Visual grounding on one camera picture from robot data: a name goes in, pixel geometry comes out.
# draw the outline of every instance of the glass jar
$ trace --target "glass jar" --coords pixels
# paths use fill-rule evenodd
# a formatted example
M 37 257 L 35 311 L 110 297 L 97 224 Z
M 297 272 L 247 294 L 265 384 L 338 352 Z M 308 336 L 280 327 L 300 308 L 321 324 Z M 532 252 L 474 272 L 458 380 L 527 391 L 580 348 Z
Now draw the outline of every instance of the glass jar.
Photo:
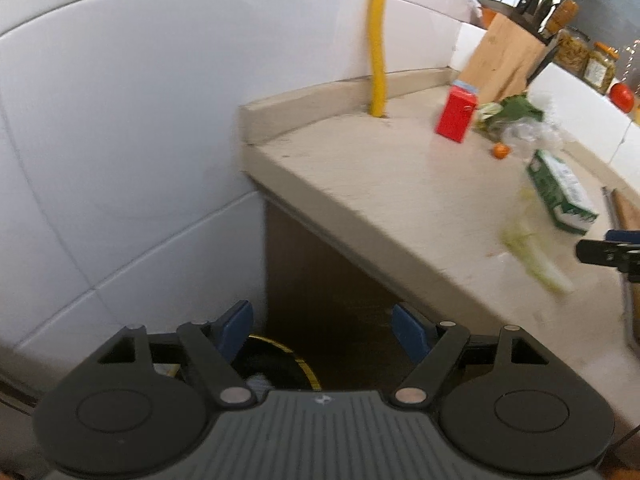
M 590 41 L 591 38 L 581 30 L 565 27 L 558 32 L 558 52 L 554 57 L 554 63 L 582 78 L 591 50 Z
M 607 93 L 613 77 L 616 75 L 618 51 L 612 46 L 596 41 L 589 53 L 583 80 L 602 95 Z

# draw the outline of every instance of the small orange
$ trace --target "small orange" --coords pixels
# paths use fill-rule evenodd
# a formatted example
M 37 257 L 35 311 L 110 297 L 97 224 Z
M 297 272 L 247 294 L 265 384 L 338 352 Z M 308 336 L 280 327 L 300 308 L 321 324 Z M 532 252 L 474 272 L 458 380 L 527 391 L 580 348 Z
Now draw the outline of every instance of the small orange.
M 511 153 L 511 148 L 501 142 L 496 142 L 493 149 L 495 158 L 505 158 Z

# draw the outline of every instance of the tomato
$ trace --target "tomato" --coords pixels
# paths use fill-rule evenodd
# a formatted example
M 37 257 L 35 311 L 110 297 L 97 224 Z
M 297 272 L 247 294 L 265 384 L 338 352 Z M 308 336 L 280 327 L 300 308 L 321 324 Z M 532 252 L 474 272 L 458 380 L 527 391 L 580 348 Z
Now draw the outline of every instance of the tomato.
M 511 148 L 501 142 L 494 144 L 493 154 L 495 158 L 505 158 L 511 153 Z
M 634 108 L 634 94 L 624 83 L 616 83 L 611 87 L 609 99 L 625 114 L 628 114 Z

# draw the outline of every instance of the red box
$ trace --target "red box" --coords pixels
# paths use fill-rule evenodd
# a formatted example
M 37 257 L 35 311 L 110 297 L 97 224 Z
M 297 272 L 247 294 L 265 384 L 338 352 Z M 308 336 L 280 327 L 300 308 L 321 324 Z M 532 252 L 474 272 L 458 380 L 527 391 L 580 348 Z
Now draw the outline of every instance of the red box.
M 456 142 L 462 142 L 477 105 L 478 96 L 473 92 L 473 87 L 462 88 L 453 83 L 436 132 Z

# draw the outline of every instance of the knife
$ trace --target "knife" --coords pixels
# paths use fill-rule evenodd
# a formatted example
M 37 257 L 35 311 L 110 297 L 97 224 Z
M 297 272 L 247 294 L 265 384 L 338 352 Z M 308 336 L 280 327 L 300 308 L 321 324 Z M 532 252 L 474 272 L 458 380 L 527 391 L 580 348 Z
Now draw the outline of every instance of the knife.
M 533 18 L 533 15 L 536 13 L 536 9 L 538 8 L 538 4 L 540 0 L 530 0 L 529 5 L 527 6 L 527 10 L 524 11 L 524 15 L 528 20 Z
M 553 58 L 558 53 L 559 49 L 560 45 L 558 44 L 558 38 L 554 36 L 549 42 L 548 47 L 545 50 L 546 54 L 543 55 L 542 60 L 540 60 L 540 62 L 535 66 L 533 70 L 531 70 L 531 72 L 527 76 L 527 86 L 529 86 L 533 82 L 533 80 L 537 78 L 540 73 L 546 68 L 546 66 L 553 61 Z
M 533 15 L 532 25 L 536 28 L 536 30 L 540 29 L 540 25 L 544 19 L 548 16 L 549 12 L 551 12 L 551 7 L 554 6 L 554 0 L 542 0 L 536 9 L 536 13 Z
M 542 31 L 544 38 L 550 38 L 557 34 L 561 28 L 565 28 L 568 23 L 578 14 L 580 6 L 573 0 L 563 0 L 556 10 L 546 20 L 545 30 Z

